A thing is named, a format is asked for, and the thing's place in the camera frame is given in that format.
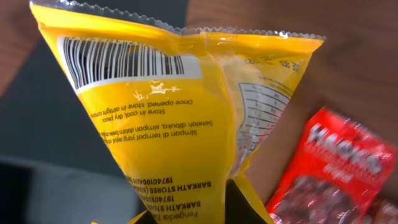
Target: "yellow snack bag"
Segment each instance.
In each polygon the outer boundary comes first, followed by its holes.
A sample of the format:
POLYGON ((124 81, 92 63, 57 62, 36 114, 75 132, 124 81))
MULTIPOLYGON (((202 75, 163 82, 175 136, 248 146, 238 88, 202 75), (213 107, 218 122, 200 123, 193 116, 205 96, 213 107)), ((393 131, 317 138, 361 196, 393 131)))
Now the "yellow snack bag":
POLYGON ((323 37, 177 29, 67 1, 30 8, 148 209, 130 223, 272 223, 243 171, 323 37))

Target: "nutrition facts table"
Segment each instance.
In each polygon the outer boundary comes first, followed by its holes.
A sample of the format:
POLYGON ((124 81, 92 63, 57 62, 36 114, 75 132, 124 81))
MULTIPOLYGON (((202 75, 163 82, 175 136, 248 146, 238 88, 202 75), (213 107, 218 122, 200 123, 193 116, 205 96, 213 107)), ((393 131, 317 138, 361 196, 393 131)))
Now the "nutrition facts table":
POLYGON ((275 128, 290 99, 283 93, 253 83, 240 83, 239 89, 243 99, 244 121, 238 131, 238 147, 240 152, 244 151, 245 158, 275 128))

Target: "haribo logo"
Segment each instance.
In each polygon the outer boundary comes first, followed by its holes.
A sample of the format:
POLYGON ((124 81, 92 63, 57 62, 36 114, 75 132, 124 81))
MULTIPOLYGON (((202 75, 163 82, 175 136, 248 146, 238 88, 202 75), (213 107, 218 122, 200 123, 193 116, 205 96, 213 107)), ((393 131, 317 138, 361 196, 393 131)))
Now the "haribo logo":
POLYGON ((331 132, 319 123, 312 126, 307 142, 321 146, 371 174, 378 174, 382 170, 379 158, 375 155, 365 149, 361 149, 358 145, 354 145, 352 141, 344 139, 337 133, 331 132))

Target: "black surface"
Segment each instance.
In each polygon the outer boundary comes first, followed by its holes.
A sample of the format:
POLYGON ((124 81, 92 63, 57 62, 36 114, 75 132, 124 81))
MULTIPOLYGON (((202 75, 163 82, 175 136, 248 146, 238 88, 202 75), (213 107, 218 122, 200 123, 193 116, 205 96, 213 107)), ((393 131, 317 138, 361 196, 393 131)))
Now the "black surface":
POLYGON ((0 223, 23 224, 32 171, 0 164, 0 223))
POLYGON ((226 224, 267 224, 267 222, 250 206, 233 180, 227 181, 225 195, 226 224))
MULTIPOLYGON (((186 0, 87 1, 184 26, 186 0)), ((0 158, 123 177, 47 44, 41 40, 0 100, 0 158)))

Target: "plastic packaging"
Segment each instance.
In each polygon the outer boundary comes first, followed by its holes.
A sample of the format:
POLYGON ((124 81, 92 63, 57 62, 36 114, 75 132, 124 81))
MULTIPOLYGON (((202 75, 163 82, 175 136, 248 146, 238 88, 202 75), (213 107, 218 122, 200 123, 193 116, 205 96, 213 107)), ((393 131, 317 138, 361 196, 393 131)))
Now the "plastic packaging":
POLYGON ((323 108, 308 121, 267 210, 276 224, 360 223, 394 160, 388 144, 323 108))
POLYGON ((146 217, 218 224, 252 214, 252 223, 272 223, 243 171, 276 126, 323 37, 178 29, 67 1, 36 0, 31 9, 150 211, 132 222, 146 217))

